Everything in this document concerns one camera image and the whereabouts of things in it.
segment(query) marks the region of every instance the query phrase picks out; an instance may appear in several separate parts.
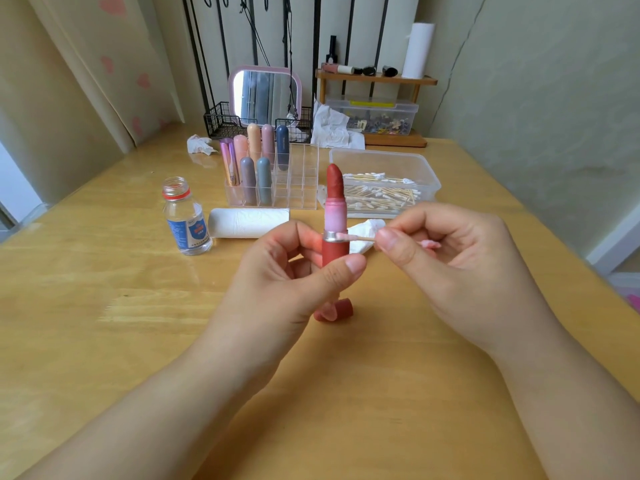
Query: black wire basket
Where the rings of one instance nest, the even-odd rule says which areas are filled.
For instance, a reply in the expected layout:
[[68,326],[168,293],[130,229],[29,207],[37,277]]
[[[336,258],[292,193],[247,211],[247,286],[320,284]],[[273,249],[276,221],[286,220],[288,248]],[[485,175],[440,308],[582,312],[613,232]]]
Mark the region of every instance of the black wire basket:
[[[300,117],[297,120],[279,118],[276,127],[284,125],[289,128],[289,141],[291,143],[311,142],[311,127],[313,122],[313,110],[309,106],[302,106]],[[238,134],[246,136],[246,127],[251,123],[257,123],[254,118],[240,118],[229,112],[229,103],[221,101],[204,114],[204,124],[207,135],[212,139],[233,138]]]

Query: red lipstick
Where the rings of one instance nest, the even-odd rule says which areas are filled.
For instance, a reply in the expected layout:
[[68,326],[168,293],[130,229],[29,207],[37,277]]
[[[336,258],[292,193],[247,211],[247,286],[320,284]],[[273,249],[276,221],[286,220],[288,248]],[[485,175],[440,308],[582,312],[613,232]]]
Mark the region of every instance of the red lipstick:
[[[347,233],[347,202],[344,199],[344,182],[338,165],[331,163],[326,169],[326,202],[324,204],[324,230]],[[322,265],[326,266],[334,259],[349,254],[348,242],[322,242]],[[353,315],[351,301],[340,299],[335,302],[338,320]],[[322,320],[318,312],[316,320]]]

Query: bottle label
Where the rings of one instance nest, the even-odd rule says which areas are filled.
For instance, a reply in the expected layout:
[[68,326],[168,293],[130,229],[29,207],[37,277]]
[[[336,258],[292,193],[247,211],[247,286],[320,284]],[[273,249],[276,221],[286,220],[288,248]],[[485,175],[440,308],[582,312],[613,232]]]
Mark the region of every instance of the bottle label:
[[167,221],[178,244],[178,249],[193,249],[209,240],[202,213],[188,221]]

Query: plastic storage box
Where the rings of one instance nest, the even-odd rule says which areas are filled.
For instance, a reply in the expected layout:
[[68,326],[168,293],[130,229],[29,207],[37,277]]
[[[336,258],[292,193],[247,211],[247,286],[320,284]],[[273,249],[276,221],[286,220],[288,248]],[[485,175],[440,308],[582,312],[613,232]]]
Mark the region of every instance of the plastic storage box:
[[390,219],[435,200],[442,187],[427,160],[413,153],[334,148],[329,161],[342,170],[348,217]]
[[[291,144],[289,161],[277,154],[268,189],[231,186],[225,179],[229,207],[270,207],[276,209],[316,209],[319,150],[315,144]],[[270,195],[263,201],[261,196]]]
[[396,134],[406,136],[411,131],[418,104],[382,98],[342,96],[327,99],[332,109],[349,117],[347,128],[363,133]]

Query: person's left hand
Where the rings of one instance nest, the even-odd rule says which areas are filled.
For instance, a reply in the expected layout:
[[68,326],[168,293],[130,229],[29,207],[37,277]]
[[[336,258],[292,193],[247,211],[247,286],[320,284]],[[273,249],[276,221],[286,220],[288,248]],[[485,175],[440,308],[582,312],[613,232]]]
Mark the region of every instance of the person's left hand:
[[268,232],[245,252],[231,286],[194,344],[216,352],[252,392],[273,377],[311,314],[331,305],[367,265],[361,254],[322,265],[322,236],[299,221]]

